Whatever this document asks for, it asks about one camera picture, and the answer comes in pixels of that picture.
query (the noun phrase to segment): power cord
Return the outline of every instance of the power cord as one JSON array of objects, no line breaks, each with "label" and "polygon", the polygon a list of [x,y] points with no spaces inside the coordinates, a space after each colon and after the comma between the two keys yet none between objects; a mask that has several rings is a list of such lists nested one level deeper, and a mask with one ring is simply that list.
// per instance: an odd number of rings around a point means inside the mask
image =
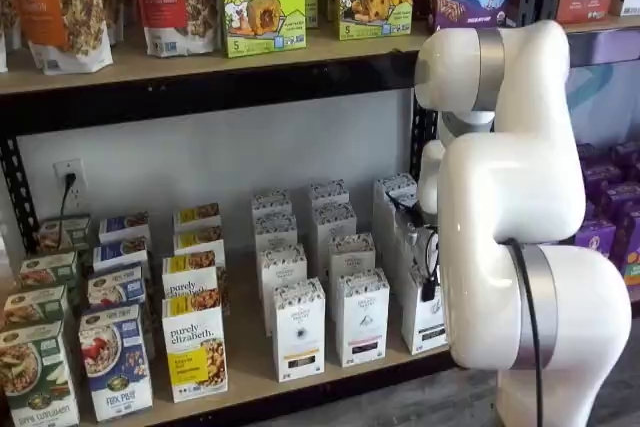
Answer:
[{"label": "power cord", "polygon": [[522,281],[524,283],[524,291],[527,296],[527,305],[529,306],[529,317],[531,319],[531,333],[533,335],[533,353],[536,363],[536,425],[542,427],[543,415],[543,400],[542,400],[542,358],[540,356],[540,337],[538,334],[538,320],[536,318],[536,309],[533,305],[533,293],[531,292],[531,284],[529,282],[529,274],[527,273],[527,264],[522,254],[522,247],[515,239],[507,239],[505,242],[515,257],[516,268],[522,274]]},{"label": "power cord", "polygon": [[73,184],[76,183],[76,174],[69,172],[64,176],[64,194],[62,194],[62,205],[60,206],[60,220],[58,221],[58,243],[56,244],[56,250],[60,250],[60,243],[62,242],[62,216],[64,215],[64,204],[67,202],[67,196]]}]

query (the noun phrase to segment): purple box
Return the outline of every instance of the purple box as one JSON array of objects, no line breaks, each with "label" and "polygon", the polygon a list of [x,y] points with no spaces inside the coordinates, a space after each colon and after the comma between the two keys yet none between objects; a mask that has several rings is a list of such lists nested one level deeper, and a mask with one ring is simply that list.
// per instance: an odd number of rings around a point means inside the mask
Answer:
[{"label": "purple box", "polygon": [[606,219],[585,220],[571,244],[597,250],[605,257],[609,257],[616,226]]},{"label": "purple box", "polygon": [[629,167],[640,162],[640,141],[625,142],[611,147],[611,160],[620,167]]},{"label": "purple box", "polygon": [[607,187],[598,204],[598,214],[617,223],[624,209],[640,202],[640,184],[625,182]]},{"label": "purple box", "polygon": [[584,190],[587,197],[594,203],[600,199],[600,194],[610,184],[622,182],[622,171],[611,163],[594,165],[583,172]]}]

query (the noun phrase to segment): shelf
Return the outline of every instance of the shelf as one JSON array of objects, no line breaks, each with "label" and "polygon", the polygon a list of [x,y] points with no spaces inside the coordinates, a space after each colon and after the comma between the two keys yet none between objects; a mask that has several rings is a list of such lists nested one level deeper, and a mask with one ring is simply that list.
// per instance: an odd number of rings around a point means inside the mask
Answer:
[{"label": "shelf", "polygon": [[[241,265],[244,268],[234,269]],[[147,412],[109,422],[110,427],[138,427],[168,422],[172,426],[188,426],[198,420],[207,425],[224,427],[244,425],[448,370],[454,365],[445,348],[411,356],[400,336],[399,309],[392,304],[384,359],[342,369],[335,350],[334,327],[328,321],[325,372],[278,383],[271,339],[264,334],[255,268],[247,268],[247,265],[250,265],[250,260],[243,257],[241,262],[230,262],[228,268],[231,315],[224,320],[224,330],[229,391],[174,404],[166,354],[158,352],[151,365],[153,407]],[[158,337],[156,344],[162,342]],[[86,395],[86,386],[81,386],[79,390]],[[81,398],[80,404],[83,409],[81,425],[97,425],[89,396]]]}]

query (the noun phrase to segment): white tea box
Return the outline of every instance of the white tea box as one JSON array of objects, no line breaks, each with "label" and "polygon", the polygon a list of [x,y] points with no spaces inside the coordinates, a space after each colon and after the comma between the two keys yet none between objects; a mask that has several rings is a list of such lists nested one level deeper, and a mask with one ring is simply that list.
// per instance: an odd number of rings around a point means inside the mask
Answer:
[{"label": "white tea box", "polygon": [[254,195],[251,199],[251,216],[254,221],[258,217],[273,214],[274,212],[287,214],[293,212],[288,190],[276,189],[266,194]]},{"label": "white tea box", "polygon": [[213,251],[216,264],[227,265],[221,227],[207,227],[173,237],[174,255],[197,254],[207,251]]},{"label": "white tea box", "polygon": [[221,225],[220,206],[215,202],[179,210],[173,214],[173,232],[176,234]]},{"label": "white tea box", "polygon": [[432,299],[423,298],[427,272],[414,265],[407,272],[407,288],[402,302],[402,338],[412,354],[447,344],[440,286],[435,287]]},{"label": "white tea box", "polygon": [[149,214],[147,212],[138,212],[132,215],[104,219],[100,221],[98,237],[101,244],[144,237],[147,240],[147,244],[151,245]]},{"label": "white tea box", "polygon": [[338,277],[376,267],[376,249],[370,233],[332,237],[329,240],[329,302],[336,320]]},{"label": "white tea box", "polygon": [[324,372],[324,291],[318,279],[273,291],[273,355],[278,382]]},{"label": "white tea box", "polygon": [[388,317],[389,284],[382,269],[338,278],[336,348],[342,367],[385,356]]},{"label": "white tea box", "polygon": [[356,233],[357,219],[350,203],[328,203],[313,209],[309,249],[311,273],[326,284],[329,280],[329,239]]},{"label": "white tea box", "polygon": [[278,247],[260,252],[262,312],[267,336],[273,322],[273,290],[307,278],[307,256],[302,244]]}]

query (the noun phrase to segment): orange label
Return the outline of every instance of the orange label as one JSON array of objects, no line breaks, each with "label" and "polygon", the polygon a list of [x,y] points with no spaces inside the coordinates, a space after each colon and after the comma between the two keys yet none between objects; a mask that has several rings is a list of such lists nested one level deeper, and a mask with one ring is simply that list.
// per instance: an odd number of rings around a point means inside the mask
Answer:
[{"label": "orange label", "polygon": [[34,44],[65,44],[60,0],[16,0],[20,21],[27,38]]}]

